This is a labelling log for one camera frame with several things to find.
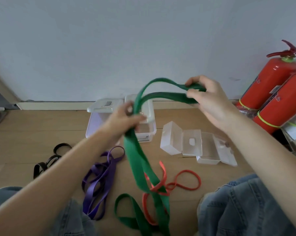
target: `hand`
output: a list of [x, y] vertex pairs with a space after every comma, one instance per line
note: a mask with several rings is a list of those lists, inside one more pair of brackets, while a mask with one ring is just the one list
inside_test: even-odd
[[228, 100], [220, 84], [204, 75], [189, 78], [185, 86], [192, 83], [201, 83], [206, 88], [206, 92], [196, 89], [189, 89], [187, 97], [195, 99], [199, 103], [199, 109], [204, 113], [208, 120], [217, 128], [226, 131], [228, 118], [233, 113], [238, 114], [237, 108]]
[[132, 101], [125, 102], [123, 105], [119, 106], [101, 127], [101, 129], [109, 133], [116, 142], [125, 132], [133, 127], [138, 128], [139, 123], [147, 118], [141, 114], [131, 115], [128, 109], [132, 106]]

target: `fire extinguisher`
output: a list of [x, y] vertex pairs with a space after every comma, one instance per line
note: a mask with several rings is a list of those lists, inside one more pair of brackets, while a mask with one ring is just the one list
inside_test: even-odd
[[260, 109], [263, 103], [296, 70], [296, 61], [294, 61], [294, 58], [296, 58], [296, 47], [284, 39], [282, 41], [290, 47], [290, 50], [267, 55], [268, 58], [277, 55], [280, 57], [272, 58], [268, 61], [248, 90], [236, 103], [236, 106], [242, 106], [246, 109]]
[[296, 71], [253, 119], [272, 134], [296, 114]]

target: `wooden floor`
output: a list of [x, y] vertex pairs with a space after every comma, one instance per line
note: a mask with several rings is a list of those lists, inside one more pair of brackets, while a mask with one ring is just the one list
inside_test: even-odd
[[[33, 177], [33, 167], [37, 162], [46, 161], [53, 155], [53, 148], [59, 143], [75, 145], [85, 137], [90, 113], [87, 111], [21, 111], [12, 110], [0, 124], [0, 187], [25, 186]], [[197, 231], [196, 208], [201, 197], [217, 189], [217, 187], [252, 173], [233, 144], [238, 167], [223, 163], [216, 166], [201, 165], [196, 158], [182, 158], [182, 155], [170, 156], [160, 149], [162, 127], [174, 121], [183, 130], [201, 129], [225, 136], [211, 125], [198, 109], [163, 109], [155, 110], [157, 133], [152, 142], [142, 143], [150, 164], [156, 174], [161, 176], [159, 167], [161, 160], [167, 170], [168, 181], [181, 170], [195, 171], [202, 180], [201, 188], [186, 191], [176, 188], [170, 195], [172, 235], [193, 235]], [[182, 175], [179, 182], [193, 187], [197, 181], [190, 175]], [[115, 183], [111, 189], [104, 218], [96, 223], [104, 235], [140, 235], [122, 225], [114, 216], [114, 201], [118, 195], [129, 193], [141, 205], [142, 192], [135, 184], [127, 159], [118, 163]], [[73, 195], [79, 202], [83, 201], [80, 186]], [[151, 199], [148, 201], [153, 214]], [[131, 216], [130, 203], [124, 201], [118, 210], [120, 215]]]

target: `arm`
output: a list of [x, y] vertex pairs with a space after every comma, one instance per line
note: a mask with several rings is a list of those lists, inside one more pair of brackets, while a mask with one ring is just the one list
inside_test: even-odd
[[296, 156], [242, 115], [218, 82], [202, 75], [190, 78], [186, 85], [193, 82], [205, 85], [207, 92], [189, 90], [187, 96], [194, 98], [209, 121], [230, 137], [296, 227]]
[[63, 209], [99, 155], [145, 119], [128, 117], [125, 103], [90, 138], [83, 139], [53, 167], [0, 206], [0, 235], [42, 235]]

